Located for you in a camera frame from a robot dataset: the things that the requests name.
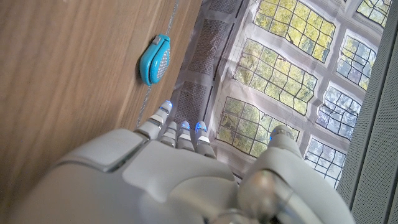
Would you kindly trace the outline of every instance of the window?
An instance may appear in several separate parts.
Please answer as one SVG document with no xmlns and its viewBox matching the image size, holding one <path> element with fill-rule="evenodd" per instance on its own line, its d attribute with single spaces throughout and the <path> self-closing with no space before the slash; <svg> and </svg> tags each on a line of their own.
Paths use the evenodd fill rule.
<svg viewBox="0 0 398 224">
<path fill-rule="evenodd" d="M 319 108 L 317 123 L 329 131 L 351 139 L 361 105 L 344 93 L 329 87 Z"/>
<path fill-rule="evenodd" d="M 363 0 L 356 11 L 384 27 L 390 4 L 391 0 Z"/>
<path fill-rule="evenodd" d="M 251 39 L 246 41 L 234 78 L 302 115 L 317 84 L 313 75 Z"/>
<path fill-rule="evenodd" d="M 284 37 L 315 59 L 325 63 L 335 25 L 296 0 L 261 1 L 255 25 Z"/>
<path fill-rule="evenodd" d="M 267 149 L 271 131 L 280 124 L 284 123 L 255 106 L 227 97 L 216 138 L 246 154 L 258 157 Z M 289 128 L 297 140 L 299 131 Z"/>
<path fill-rule="evenodd" d="M 366 90 L 376 53 L 356 39 L 347 36 L 340 54 L 337 72 Z"/>
<path fill-rule="evenodd" d="M 340 181 L 345 159 L 345 154 L 315 139 L 310 140 L 310 147 L 305 155 L 305 162 L 335 189 Z"/>
</svg>

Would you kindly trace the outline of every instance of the blue led light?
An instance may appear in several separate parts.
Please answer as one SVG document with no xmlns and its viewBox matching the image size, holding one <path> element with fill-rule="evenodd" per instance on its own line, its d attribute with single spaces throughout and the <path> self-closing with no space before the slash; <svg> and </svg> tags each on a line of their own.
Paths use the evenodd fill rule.
<svg viewBox="0 0 398 224">
<path fill-rule="evenodd" d="M 169 106 L 173 107 L 173 104 L 170 102 L 170 100 L 166 100 L 166 102 L 169 104 Z"/>
<path fill-rule="evenodd" d="M 201 128 L 200 122 L 197 122 L 197 126 L 195 128 L 195 131 L 198 132 L 198 129 L 200 129 L 200 128 Z"/>
<path fill-rule="evenodd" d="M 185 125 L 184 123 L 181 124 L 181 127 L 182 127 L 182 128 L 186 128 L 186 129 L 190 129 L 190 128 L 191 128 L 191 127 L 189 126 L 189 124 L 188 124 L 188 125 Z"/>
<path fill-rule="evenodd" d="M 196 126 L 196 128 L 195 128 L 195 131 L 198 132 L 198 129 L 202 129 L 202 130 L 204 130 L 205 132 L 207 132 L 206 126 L 202 127 L 202 125 L 200 124 L 200 122 L 197 122 L 197 126 Z"/>
</svg>

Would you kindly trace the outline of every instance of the blue object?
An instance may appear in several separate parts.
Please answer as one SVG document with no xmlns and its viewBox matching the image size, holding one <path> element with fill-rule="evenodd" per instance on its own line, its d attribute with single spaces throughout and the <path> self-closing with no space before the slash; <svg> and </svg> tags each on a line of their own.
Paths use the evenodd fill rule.
<svg viewBox="0 0 398 224">
<path fill-rule="evenodd" d="M 139 62 L 139 73 L 146 85 L 156 84 L 170 63 L 170 37 L 159 34 L 144 52 Z"/>
</svg>

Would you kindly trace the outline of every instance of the wooden surface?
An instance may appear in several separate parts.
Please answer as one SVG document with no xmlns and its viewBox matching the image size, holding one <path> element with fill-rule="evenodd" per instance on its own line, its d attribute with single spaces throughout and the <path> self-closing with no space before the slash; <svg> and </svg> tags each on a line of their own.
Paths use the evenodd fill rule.
<svg viewBox="0 0 398 224">
<path fill-rule="evenodd" d="M 137 62 L 174 0 L 0 1 L 0 214 L 61 156 L 134 129 L 147 87 Z M 171 64 L 143 120 L 171 96 L 201 1 L 180 1 Z"/>
</svg>

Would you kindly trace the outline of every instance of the wood grain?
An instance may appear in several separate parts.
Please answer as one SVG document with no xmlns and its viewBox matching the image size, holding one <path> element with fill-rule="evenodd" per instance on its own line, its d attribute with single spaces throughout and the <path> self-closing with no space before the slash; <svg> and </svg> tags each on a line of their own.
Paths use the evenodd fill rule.
<svg viewBox="0 0 398 224">
<path fill-rule="evenodd" d="M 143 120 L 170 98 L 201 1 L 180 1 L 171 64 Z M 174 0 L 0 1 L 0 222 L 61 156 L 134 129 L 147 87 L 137 62 Z"/>
</svg>

